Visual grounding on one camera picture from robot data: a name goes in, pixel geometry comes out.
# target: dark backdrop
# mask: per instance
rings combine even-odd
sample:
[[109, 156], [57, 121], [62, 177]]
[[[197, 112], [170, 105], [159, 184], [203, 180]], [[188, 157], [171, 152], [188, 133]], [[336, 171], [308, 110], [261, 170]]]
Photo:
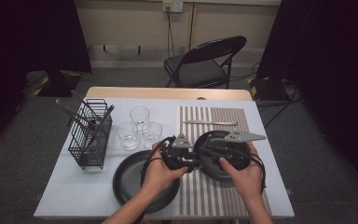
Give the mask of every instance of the dark backdrop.
[[263, 59], [301, 83], [327, 139], [358, 172], [358, 1], [282, 0], [281, 11]]
[[0, 1], [0, 129], [22, 98], [30, 71], [91, 73], [71, 0]]

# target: glass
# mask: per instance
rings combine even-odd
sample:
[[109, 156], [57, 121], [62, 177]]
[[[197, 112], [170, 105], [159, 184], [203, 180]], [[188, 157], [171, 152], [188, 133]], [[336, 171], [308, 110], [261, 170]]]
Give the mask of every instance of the glass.
[[144, 136], [145, 146], [147, 148], [152, 148], [161, 138], [162, 127], [161, 124], [155, 121], [149, 121], [142, 126], [142, 135]]
[[149, 116], [149, 109], [144, 106], [136, 106], [131, 110], [130, 117], [132, 122], [135, 123], [138, 133], [142, 132], [142, 127], [149, 121]]
[[118, 125], [117, 135], [121, 145], [126, 149], [135, 149], [139, 145], [139, 134], [132, 121], [126, 121]]

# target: electrical outlet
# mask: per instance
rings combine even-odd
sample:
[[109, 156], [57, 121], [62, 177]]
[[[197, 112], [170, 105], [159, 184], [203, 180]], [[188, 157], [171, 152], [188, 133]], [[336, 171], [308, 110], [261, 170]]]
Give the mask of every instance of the electrical outlet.
[[172, 1], [162, 1], [162, 11], [167, 11], [167, 8], [170, 9], [170, 12], [173, 12]]
[[173, 1], [173, 12], [183, 12], [183, 2]]

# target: striped placemat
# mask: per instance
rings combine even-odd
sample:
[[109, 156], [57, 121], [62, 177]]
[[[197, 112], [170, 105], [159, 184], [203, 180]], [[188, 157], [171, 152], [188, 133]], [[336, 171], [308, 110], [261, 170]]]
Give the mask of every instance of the striped placemat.
[[[183, 133], [194, 145], [203, 134], [213, 130], [249, 132], [246, 116], [241, 108], [217, 107], [179, 107], [179, 133]], [[207, 119], [213, 121], [233, 121], [236, 126], [211, 124], [184, 124], [190, 119]], [[214, 216], [214, 217], [248, 217], [240, 194], [232, 183], [215, 181], [201, 170], [182, 177], [179, 188], [179, 214], [183, 216]], [[263, 193], [265, 204], [268, 205], [267, 195]]]

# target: plate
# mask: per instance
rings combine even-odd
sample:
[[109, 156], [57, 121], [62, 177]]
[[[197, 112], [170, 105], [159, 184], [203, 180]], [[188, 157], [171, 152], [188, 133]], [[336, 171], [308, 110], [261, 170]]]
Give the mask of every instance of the plate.
[[[210, 156], [204, 155], [201, 153], [200, 147], [204, 146], [208, 136], [211, 135], [212, 139], [210, 142], [211, 147], [225, 147], [227, 142], [225, 142], [224, 138], [229, 134], [227, 131], [210, 131], [201, 135], [196, 143], [194, 144], [193, 151], [197, 152], [198, 160], [200, 160], [202, 164], [201, 171], [205, 173], [208, 177], [220, 181], [220, 182], [231, 182], [231, 177], [224, 170], [220, 169], [220, 165], [213, 162], [213, 159]], [[237, 150], [243, 150], [245, 145], [241, 144], [233, 144]]]
[[[136, 152], [118, 166], [112, 185], [115, 197], [121, 205], [129, 201], [141, 189], [141, 172], [150, 152], [150, 150]], [[166, 207], [175, 198], [179, 185], [180, 179], [173, 180], [170, 186], [146, 208], [145, 212], [155, 213]]]

